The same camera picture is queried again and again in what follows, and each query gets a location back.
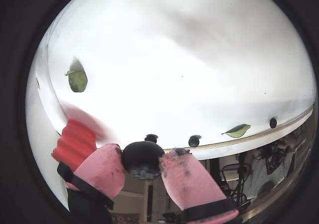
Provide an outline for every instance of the black border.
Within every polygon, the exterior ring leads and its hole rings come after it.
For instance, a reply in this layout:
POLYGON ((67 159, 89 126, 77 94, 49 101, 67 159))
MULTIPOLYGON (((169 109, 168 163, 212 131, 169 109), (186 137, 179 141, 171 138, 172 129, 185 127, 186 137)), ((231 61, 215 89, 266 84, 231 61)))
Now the black border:
MULTIPOLYGON (((44 181, 28 141, 28 72, 47 28, 70 0, 0 0, 0 222, 75 223, 44 181)), ((301 34, 319 75, 319 0, 274 0, 301 34)), ((318 138, 310 163, 272 223, 316 223, 319 218, 318 138)))

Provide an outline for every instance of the green leaf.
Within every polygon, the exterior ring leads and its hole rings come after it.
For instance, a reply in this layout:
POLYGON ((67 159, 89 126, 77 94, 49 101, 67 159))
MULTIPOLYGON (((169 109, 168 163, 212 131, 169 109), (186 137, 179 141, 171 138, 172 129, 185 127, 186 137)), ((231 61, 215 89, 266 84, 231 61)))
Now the green leaf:
POLYGON ((36 87, 40 90, 40 85, 39 85, 38 78, 35 78, 35 79, 36 79, 36 87))
POLYGON ((72 74, 74 72, 76 72, 76 71, 68 71, 65 75, 68 76, 68 75, 70 75, 70 74, 72 74))
POLYGON ((227 134, 228 136, 233 138, 240 138, 246 133, 248 129, 250 129, 250 125, 244 123, 222 134, 227 134))
POLYGON ((84 71, 68 71, 65 75, 69 76, 69 85, 73 92, 85 91, 88 78, 84 71))

